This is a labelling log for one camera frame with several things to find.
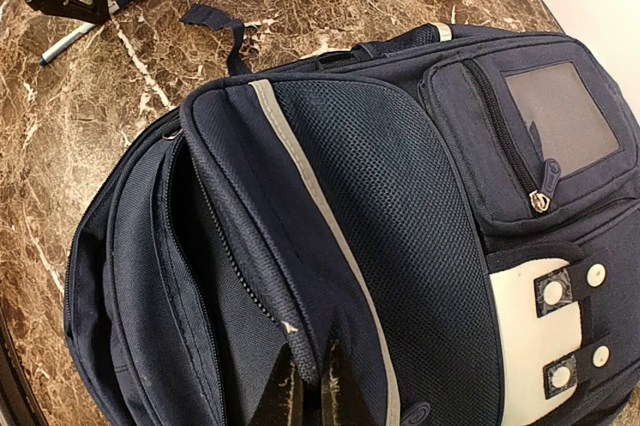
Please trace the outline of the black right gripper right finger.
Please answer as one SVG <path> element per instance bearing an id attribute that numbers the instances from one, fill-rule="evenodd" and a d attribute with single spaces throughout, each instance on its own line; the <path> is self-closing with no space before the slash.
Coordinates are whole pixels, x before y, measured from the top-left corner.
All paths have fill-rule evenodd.
<path id="1" fill-rule="evenodd" d="M 351 362 L 338 340 L 328 346 L 321 382 L 322 425 L 356 425 L 358 422 L 357 379 Z"/>

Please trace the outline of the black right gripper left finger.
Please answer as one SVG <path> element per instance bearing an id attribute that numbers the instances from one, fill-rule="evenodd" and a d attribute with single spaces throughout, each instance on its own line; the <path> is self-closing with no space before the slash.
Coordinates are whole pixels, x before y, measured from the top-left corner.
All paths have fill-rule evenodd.
<path id="1" fill-rule="evenodd" d="M 309 425 L 304 406 L 305 386 L 290 348 L 280 349 L 259 401 L 260 425 Z"/>

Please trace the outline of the blue cap marker pen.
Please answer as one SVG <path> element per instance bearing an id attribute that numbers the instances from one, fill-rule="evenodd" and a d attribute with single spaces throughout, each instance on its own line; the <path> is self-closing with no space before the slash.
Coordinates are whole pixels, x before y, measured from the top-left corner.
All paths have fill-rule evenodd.
<path id="1" fill-rule="evenodd" d="M 113 16 L 120 10 L 126 8 L 129 4 L 136 0 L 115 0 L 109 3 L 109 14 Z M 64 52 L 73 43 L 81 39 L 83 36 L 90 33 L 97 27 L 96 24 L 84 22 L 69 34 L 58 40 L 50 48 L 45 50 L 39 59 L 40 66 L 46 66 L 50 64 L 57 56 Z"/>

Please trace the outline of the navy blue student backpack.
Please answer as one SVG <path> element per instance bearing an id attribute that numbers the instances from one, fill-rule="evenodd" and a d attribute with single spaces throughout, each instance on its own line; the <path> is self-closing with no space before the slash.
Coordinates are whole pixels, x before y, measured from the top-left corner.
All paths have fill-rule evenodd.
<path id="1" fill-rule="evenodd" d="M 261 72 L 237 52 L 129 147 L 67 270 L 115 425 L 609 425 L 639 382 L 639 125 L 579 41 L 427 24 Z"/>

